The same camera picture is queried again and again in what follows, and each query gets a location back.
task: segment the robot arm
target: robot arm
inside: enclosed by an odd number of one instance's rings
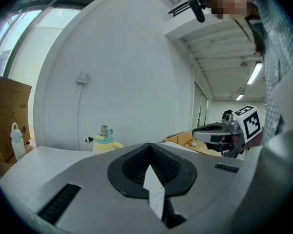
[[[246,106],[235,113],[227,111],[220,124],[208,124],[192,131],[196,140],[206,143],[207,148],[221,152],[225,157],[236,158],[243,152],[245,144],[262,132],[257,108]],[[232,143],[232,136],[239,135],[236,145]]]

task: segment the white spray bottle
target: white spray bottle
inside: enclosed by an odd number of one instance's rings
[[[15,158],[16,160],[19,160],[26,154],[26,150],[24,140],[21,137],[21,132],[19,130],[17,123],[15,122],[12,124],[10,137]]]

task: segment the ceiling light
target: ceiling light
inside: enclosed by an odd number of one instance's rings
[[[240,100],[244,95],[239,95],[239,97],[236,100]]]
[[[251,85],[255,81],[255,79],[258,76],[259,72],[261,71],[262,67],[263,67],[263,63],[261,63],[261,62],[258,62],[255,65],[253,74],[251,75],[251,78],[248,81],[248,85]]]

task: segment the wall outlet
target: wall outlet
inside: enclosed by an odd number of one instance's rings
[[[76,82],[78,84],[88,84],[88,81],[89,81],[89,74],[83,73],[83,72],[78,73],[77,79],[76,79]]]

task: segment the person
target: person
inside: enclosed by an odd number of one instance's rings
[[[266,122],[264,131],[247,147],[265,145],[286,131],[272,92],[293,67],[293,21],[277,0],[202,0],[218,18],[245,18],[254,36],[256,52],[263,56],[266,76]],[[237,143],[238,136],[232,137]]]

